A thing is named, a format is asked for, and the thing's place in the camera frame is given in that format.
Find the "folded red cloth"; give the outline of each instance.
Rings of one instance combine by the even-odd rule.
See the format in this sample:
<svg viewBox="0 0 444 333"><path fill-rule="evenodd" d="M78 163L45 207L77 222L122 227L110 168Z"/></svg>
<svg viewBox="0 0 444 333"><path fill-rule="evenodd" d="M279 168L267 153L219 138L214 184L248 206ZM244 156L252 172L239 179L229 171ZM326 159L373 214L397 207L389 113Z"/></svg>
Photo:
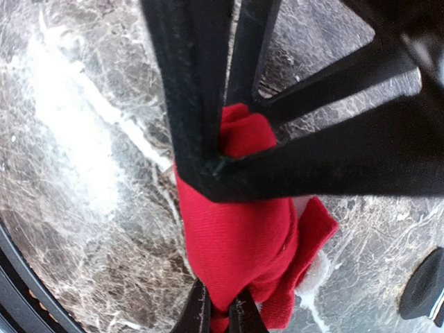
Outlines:
<svg viewBox="0 0 444 333"><path fill-rule="evenodd" d="M221 151L231 157L276 145L269 122L246 105L223 110ZM214 305L213 333L228 326L228 307L248 287L269 330L285 328L294 289L316 253L338 230L322 202L311 199L298 220L292 198L213 203L178 177L189 262Z"/></svg>

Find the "gray marble table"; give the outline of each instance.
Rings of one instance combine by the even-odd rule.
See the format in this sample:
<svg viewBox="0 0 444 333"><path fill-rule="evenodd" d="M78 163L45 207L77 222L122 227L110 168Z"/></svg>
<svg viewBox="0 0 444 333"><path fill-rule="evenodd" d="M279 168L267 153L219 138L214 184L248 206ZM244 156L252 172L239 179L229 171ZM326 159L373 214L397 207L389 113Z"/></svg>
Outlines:
<svg viewBox="0 0 444 333"><path fill-rule="evenodd" d="M261 84L274 94L369 42L337 1L284 1ZM420 89L392 79L281 128L282 140ZM193 275L159 69L136 0L0 0L0 217L89 333L168 332ZM444 245L439 198L322 197L341 230L285 332L425 333L396 308Z"/></svg>

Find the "black cloth with white stripe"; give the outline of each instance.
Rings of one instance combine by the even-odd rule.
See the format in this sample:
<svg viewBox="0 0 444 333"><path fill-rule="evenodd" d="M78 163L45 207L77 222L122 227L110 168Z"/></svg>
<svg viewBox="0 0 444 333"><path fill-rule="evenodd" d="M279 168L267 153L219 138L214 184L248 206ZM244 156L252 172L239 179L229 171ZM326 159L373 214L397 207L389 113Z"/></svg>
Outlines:
<svg viewBox="0 0 444 333"><path fill-rule="evenodd" d="M437 248L410 278L400 302L403 319L427 316L438 327L444 321L444 248Z"/></svg>

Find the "black object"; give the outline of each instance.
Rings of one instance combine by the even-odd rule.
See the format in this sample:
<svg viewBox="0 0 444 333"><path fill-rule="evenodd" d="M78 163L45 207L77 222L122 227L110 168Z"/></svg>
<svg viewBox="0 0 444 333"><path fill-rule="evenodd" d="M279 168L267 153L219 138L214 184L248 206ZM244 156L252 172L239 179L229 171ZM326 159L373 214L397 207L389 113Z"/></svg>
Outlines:
<svg viewBox="0 0 444 333"><path fill-rule="evenodd" d="M444 322L444 248L434 250L410 278L400 302L403 319L427 316L436 326Z"/></svg>
<svg viewBox="0 0 444 333"><path fill-rule="evenodd" d="M85 333L34 274L1 220L0 332Z"/></svg>
<svg viewBox="0 0 444 333"><path fill-rule="evenodd" d="M171 333L209 333L211 300L205 285L197 279L180 318ZM250 292L245 289L230 305L230 333L268 333Z"/></svg>
<svg viewBox="0 0 444 333"><path fill-rule="evenodd" d="M216 202L303 194L444 194L444 3L343 0L376 38L271 99L258 80L280 0L243 0L228 88L233 0L142 0L180 177ZM278 126L416 66L422 91L288 144L218 152L221 108L246 103Z"/></svg>

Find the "red cloth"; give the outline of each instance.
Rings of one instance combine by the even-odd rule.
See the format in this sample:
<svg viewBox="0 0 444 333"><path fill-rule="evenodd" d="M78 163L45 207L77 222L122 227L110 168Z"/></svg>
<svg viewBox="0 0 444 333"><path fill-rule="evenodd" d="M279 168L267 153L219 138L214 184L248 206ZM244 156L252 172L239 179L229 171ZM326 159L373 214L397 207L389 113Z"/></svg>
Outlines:
<svg viewBox="0 0 444 333"><path fill-rule="evenodd" d="M243 157L276 145L270 124L243 104L223 110L220 149ZM213 203L178 177L189 262L214 305L213 333L228 326L228 307L248 287L269 330L285 328L294 289L318 250L338 230L322 202L311 199L300 221L292 198Z"/></svg>

